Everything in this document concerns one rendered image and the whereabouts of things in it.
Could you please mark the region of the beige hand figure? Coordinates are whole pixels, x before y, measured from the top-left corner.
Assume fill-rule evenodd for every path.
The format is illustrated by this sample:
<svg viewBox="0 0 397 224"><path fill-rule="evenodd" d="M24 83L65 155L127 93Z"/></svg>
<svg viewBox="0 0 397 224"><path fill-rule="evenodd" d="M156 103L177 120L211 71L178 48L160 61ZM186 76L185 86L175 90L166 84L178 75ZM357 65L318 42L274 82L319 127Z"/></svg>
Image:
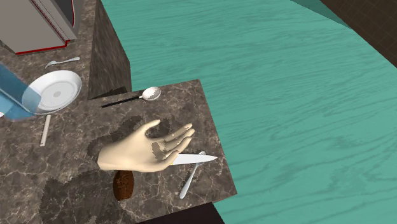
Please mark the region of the beige hand figure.
<svg viewBox="0 0 397 224"><path fill-rule="evenodd" d="M189 145L195 130L188 123L167 136L147 137L146 132L159 123L160 120L145 123L121 141L103 147L97 159L100 169L157 172L170 166Z"/></svg>

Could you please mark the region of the small silver spoon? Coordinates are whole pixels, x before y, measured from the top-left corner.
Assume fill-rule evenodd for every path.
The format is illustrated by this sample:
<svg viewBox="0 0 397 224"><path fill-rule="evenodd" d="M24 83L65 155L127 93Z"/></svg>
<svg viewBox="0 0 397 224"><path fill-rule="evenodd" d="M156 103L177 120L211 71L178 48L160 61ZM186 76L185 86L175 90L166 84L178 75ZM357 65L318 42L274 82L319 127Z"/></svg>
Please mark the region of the small silver spoon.
<svg viewBox="0 0 397 224"><path fill-rule="evenodd" d="M78 61L78 60L80 60L80 57L74 57L71 59L63 60L63 61L53 60L53 61L50 61L49 63L47 63L47 65L45 66L45 69L47 69L49 66L52 66L52 65L63 64L63 63L67 63L67 62L74 62L74 61Z"/></svg>

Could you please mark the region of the brown oval loaf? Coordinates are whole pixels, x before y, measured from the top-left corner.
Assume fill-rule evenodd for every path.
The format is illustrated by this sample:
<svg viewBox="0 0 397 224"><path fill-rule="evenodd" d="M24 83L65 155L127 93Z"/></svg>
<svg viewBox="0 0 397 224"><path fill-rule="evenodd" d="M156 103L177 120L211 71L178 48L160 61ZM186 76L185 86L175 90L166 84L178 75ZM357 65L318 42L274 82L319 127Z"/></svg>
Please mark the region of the brown oval loaf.
<svg viewBox="0 0 397 224"><path fill-rule="evenodd" d="M113 179L113 193L117 201L131 198L134 190L132 171L117 171Z"/></svg>

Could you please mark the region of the white plate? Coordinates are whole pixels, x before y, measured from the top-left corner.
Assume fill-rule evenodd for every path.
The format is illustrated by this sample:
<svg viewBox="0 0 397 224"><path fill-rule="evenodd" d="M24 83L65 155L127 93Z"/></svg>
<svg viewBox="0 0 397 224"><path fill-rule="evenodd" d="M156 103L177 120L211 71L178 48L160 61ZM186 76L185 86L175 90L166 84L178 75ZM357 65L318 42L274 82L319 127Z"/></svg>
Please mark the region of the white plate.
<svg viewBox="0 0 397 224"><path fill-rule="evenodd" d="M29 111L37 115L46 115L60 111L70 105L80 93L82 87L78 74L68 70L46 73L34 80L23 95L23 105L34 101Z"/></svg>

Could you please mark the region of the black handled silver spoon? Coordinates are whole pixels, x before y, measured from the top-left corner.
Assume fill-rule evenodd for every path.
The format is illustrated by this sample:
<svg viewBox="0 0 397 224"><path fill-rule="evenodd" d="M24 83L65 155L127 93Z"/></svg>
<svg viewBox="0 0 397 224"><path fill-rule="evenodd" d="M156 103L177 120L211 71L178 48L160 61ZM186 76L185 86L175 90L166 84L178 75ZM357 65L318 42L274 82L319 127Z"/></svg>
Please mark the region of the black handled silver spoon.
<svg viewBox="0 0 397 224"><path fill-rule="evenodd" d="M154 101L154 100L158 99L161 96L161 93L162 92L161 92L159 87L149 87L146 90L144 90L140 96L131 97L131 98L124 99L124 100L121 100L121 101L108 103L108 104L102 105L101 108L106 108L106 107L114 106L114 105L117 105L117 104L121 104L121 103L124 103L124 102L129 102L129 101L133 101L133 100L137 100L137 99L143 99L145 101Z"/></svg>

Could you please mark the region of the clear blue glass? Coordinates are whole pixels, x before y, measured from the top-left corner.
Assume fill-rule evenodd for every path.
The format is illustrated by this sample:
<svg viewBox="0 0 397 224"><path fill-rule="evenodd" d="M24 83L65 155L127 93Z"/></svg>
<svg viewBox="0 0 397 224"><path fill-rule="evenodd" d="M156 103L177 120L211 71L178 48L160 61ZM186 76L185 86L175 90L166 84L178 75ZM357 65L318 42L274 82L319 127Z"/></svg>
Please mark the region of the clear blue glass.
<svg viewBox="0 0 397 224"><path fill-rule="evenodd" d="M0 64L0 113L9 120L35 115L41 96Z"/></svg>

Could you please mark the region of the white stick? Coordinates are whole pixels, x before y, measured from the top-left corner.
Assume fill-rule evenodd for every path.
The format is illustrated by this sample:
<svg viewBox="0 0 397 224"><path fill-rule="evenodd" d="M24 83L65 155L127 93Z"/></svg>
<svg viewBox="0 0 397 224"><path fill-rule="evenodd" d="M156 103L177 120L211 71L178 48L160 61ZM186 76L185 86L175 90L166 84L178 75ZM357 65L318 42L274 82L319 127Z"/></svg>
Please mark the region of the white stick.
<svg viewBox="0 0 397 224"><path fill-rule="evenodd" d="M50 126L50 120L51 120L51 115L47 115L46 119L45 119L45 124L43 127L43 132L42 132L42 136L41 136L41 141L40 141L40 146L45 146L46 144L46 138L48 135L48 130L49 130L49 126Z"/></svg>

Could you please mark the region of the white blade knife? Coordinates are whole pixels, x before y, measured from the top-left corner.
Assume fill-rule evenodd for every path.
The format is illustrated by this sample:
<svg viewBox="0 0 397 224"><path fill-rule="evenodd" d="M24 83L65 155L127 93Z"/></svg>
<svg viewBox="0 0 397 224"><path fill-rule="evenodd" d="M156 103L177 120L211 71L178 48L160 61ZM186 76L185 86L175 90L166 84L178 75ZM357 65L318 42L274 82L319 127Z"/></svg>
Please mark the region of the white blade knife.
<svg viewBox="0 0 397 224"><path fill-rule="evenodd" d="M217 159L217 157L212 155L203 154L179 154L173 161L172 165L182 165L182 164L195 164L202 162L209 162Z"/></svg>

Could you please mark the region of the grey appliance with red trim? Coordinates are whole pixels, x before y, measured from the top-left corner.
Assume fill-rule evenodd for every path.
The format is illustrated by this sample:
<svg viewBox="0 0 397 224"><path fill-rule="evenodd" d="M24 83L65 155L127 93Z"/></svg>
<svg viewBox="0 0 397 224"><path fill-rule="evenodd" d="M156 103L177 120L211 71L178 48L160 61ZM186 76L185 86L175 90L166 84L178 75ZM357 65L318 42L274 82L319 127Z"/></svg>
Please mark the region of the grey appliance with red trim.
<svg viewBox="0 0 397 224"><path fill-rule="evenodd" d="M64 48L78 37L84 0L0 0L0 42L17 55Z"/></svg>

